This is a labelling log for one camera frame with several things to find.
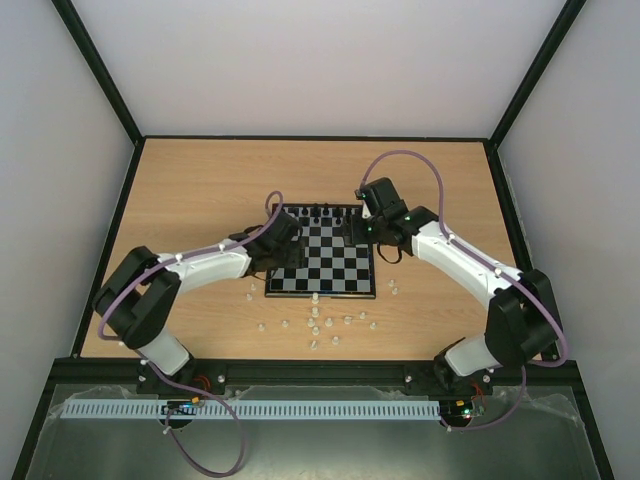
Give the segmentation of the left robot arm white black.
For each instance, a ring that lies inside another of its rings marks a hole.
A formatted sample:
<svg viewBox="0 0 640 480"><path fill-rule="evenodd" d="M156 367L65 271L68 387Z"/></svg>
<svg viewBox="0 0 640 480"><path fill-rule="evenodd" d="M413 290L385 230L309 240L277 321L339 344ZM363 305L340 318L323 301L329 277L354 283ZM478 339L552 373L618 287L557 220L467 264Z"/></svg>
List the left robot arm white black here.
<svg viewBox="0 0 640 480"><path fill-rule="evenodd" d="M199 250L155 254L136 247L92 301L99 337L139 353L166 376L181 373L192 355L166 326L176 297L222 280L235 280L304 263L302 225L284 211L254 232L245 230Z"/></svg>

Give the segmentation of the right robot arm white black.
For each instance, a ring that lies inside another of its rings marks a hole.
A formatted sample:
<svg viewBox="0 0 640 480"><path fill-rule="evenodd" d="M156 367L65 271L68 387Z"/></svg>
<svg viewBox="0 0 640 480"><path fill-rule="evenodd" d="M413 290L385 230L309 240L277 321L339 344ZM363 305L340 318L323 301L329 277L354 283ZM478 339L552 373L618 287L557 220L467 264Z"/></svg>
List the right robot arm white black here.
<svg viewBox="0 0 640 480"><path fill-rule="evenodd" d="M491 258L423 206L408 209L386 177L362 184L355 196L362 210L346 219L346 242L391 246L425 261L464 287L487 312L484 333L463 338L437 356L436 379L443 389L460 390L480 370L522 367L552 344L560 348L555 363L566 360L568 345L545 274Z"/></svg>

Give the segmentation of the left controller circuit board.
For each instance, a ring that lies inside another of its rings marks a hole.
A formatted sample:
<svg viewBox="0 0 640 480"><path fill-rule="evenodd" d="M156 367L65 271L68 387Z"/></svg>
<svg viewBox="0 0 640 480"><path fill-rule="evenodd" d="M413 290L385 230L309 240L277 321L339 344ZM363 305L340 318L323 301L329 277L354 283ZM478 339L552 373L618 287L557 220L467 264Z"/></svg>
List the left controller circuit board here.
<svg viewBox="0 0 640 480"><path fill-rule="evenodd" d="M162 419L167 416L197 417L206 405L207 401L201 397L166 400L159 406L158 417Z"/></svg>

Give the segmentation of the controller circuit board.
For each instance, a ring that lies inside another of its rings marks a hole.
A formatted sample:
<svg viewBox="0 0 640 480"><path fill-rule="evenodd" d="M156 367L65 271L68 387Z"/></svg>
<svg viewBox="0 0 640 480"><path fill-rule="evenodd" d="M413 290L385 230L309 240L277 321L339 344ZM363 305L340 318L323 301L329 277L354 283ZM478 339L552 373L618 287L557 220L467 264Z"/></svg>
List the controller circuit board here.
<svg viewBox="0 0 640 480"><path fill-rule="evenodd" d="M206 405L207 401L201 397L166 400L159 406L158 417L162 419L167 416L197 417Z"/></svg>
<svg viewBox="0 0 640 480"><path fill-rule="evenodd" d="M474 417L483 416L486 407L487 401L479 397L439 401L440 416L449 423L458 420L471 420Z"/></svg>

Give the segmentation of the right controller circuit board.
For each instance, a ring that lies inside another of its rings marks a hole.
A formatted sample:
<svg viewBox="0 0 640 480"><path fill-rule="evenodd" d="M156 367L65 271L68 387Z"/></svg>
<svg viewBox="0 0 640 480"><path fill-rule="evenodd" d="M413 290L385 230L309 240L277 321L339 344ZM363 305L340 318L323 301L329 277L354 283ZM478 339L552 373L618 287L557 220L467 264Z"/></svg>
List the right controller circuit board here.
<svg viewBox="0 0 640 480"><path fill-rule="evenodd" d="M471 420L474 417L483 416L486 407L487 401L479 397L439 401L440 416L449 423L458 420Z"/></svg>

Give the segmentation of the black and silver chessboard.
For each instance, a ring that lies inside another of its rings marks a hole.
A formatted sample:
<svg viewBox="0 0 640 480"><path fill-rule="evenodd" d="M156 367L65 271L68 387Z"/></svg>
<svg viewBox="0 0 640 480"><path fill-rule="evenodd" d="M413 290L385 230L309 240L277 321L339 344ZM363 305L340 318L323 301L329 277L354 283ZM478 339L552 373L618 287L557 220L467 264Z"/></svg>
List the black and silver chessboard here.
<svg viewBox="0 0 640 480"><path fill-rule="evenodd" d="M330 298L376 297L374 255L368 244L346 246L343 239L344 218L356 212L355 204L328 204L330 215L323 215L324 204L320 206L321 224L314 225L311 203L287 203L283 211L299 222L301 217L309 218L309 225L302 225L305 240L306 266L297 269L280 268L266 276L265 295L267 297L305 297L314 293ZM309 214L303 216L301 210L307 207ZM341 207L343 222L335 225L335 208ZM332 218L331 226L323 226L324 217Z"/></svg>

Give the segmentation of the clear plastic sheet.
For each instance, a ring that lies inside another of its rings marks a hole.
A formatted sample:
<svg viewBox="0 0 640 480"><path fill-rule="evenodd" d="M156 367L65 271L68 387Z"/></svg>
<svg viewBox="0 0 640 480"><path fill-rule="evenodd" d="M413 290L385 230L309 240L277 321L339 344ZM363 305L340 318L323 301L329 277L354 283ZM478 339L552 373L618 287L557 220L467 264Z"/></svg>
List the clear plastic sheet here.
<svg viewBox="0 0 640 480"><path fill-rule="evenodd" d="M62 419L74 399L146 399L129 386L59 386L30 479L595 479L566 387L499 387L455 430L418 420ZM428 401L373 387L266 387L230 400Z"/></svg>

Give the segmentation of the black aluminium frame rail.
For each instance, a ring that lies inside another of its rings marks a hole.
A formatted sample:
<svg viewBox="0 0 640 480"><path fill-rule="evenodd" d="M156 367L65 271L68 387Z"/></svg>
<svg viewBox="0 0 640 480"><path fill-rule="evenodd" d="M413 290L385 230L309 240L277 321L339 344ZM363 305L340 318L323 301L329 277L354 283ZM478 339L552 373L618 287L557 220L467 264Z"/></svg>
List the black aluminium frame rail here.
<svg viewBox="0 0 640 480"><path fill-rule="evenodd" d="M478 389L489 394L498 386L582 385L577 364L559 368L529 365L480 371L450 388L440 385L431 361L285 361L285 360L195 360L184 373L170 378L184 385L203 387L214 394L249 386L355 387L398 390L433 399L470 397ZM54 361L47 386L61 384L134 385L144 394L168 396L174 389L162 382L148 365L125 358L61 358Z"/></svg>

